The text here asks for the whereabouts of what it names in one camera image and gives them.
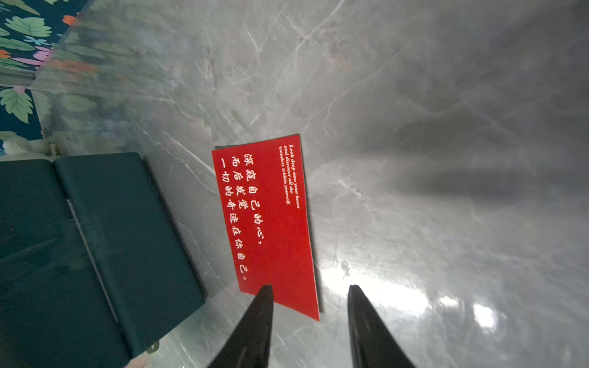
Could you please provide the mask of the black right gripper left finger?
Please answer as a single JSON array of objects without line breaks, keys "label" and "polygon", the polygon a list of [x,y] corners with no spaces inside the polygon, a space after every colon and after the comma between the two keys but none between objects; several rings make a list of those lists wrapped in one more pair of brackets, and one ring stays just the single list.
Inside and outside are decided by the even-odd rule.
[{"label": "black right gripper left finger", "polygon": [[273,289],[265,285],[209,367],[268,367],[273,311]]}]

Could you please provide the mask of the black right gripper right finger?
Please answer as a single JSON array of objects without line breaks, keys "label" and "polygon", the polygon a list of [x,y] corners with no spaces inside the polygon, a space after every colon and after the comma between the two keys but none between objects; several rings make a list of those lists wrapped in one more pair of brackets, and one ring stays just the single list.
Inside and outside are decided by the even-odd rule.
[{"label": "black right gripper right finger", "polygon": [[348,326],[353,367],[415,367],[358,285],[348,290]]}]

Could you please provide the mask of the red postcard white text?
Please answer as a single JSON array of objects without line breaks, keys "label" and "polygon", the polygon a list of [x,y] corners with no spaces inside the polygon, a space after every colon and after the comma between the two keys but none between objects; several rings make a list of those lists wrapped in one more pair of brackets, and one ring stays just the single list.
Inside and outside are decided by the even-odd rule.
[{"label": "red postcard white text", "polygon": [[240,291],[320,318],[299,135],[213,150]]}]

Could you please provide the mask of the teal drawer cabinet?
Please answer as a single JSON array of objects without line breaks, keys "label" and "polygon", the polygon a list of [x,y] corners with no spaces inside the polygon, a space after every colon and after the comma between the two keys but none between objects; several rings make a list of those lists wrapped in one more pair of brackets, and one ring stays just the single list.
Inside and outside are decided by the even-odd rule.
[{"label": "teal drawer cabinet", "polygon": [[2,162],[2,366],[123,367],[204,302],[138,154]]}]

